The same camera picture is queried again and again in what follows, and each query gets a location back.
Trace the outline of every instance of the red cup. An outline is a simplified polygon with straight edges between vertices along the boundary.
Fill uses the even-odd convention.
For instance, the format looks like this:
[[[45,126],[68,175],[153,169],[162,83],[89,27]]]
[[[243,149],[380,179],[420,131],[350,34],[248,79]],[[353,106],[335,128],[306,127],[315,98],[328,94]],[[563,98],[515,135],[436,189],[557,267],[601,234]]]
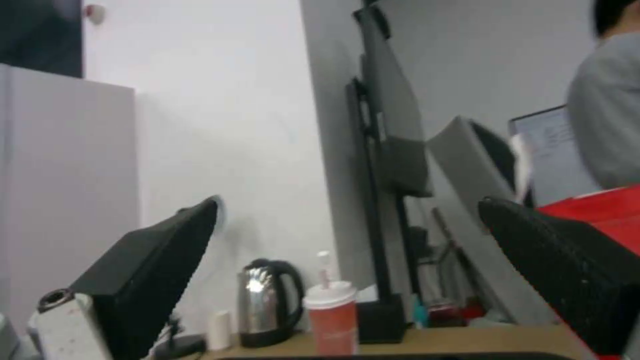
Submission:
[[[333,281],[329,288],[307,290],[303,303],[309,312],[318,355],[358,354],[356,290],[350,282]]]

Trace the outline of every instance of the laptop screen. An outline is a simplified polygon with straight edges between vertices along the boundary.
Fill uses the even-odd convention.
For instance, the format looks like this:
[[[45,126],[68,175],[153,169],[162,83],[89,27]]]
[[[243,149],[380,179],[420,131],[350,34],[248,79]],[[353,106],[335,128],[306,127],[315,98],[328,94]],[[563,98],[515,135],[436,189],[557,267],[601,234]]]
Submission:
[[[536,206],[601,190],[582,162],[566,106],[513,119],[509,128],[531,155]]]

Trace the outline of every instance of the gray shirt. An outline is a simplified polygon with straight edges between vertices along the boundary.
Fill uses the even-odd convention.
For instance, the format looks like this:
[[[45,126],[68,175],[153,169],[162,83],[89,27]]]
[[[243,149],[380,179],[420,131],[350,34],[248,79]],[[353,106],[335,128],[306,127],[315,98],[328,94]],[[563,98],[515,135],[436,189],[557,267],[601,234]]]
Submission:
[[[568,111],[596,181],[608,189],[640,184],[640,33],[611,37],[582,63]]]

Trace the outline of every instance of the small white cup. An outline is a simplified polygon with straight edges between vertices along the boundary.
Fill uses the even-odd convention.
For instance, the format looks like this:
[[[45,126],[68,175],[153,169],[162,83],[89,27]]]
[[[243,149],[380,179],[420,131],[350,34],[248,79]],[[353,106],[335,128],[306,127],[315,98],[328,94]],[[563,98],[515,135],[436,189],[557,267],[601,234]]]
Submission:
[[[207,322],[207,349],[224,350],[231,347],[231,313],[212,312]]]

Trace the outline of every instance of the person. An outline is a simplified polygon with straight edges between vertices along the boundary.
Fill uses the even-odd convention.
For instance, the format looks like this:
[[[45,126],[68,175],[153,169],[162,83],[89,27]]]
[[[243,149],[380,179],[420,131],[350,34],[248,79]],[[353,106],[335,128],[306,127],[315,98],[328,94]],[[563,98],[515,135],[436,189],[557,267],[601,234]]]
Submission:
[[[570,87],[585,166],[605,189],[640,184],[640,0],[595,0],[596,50]]]

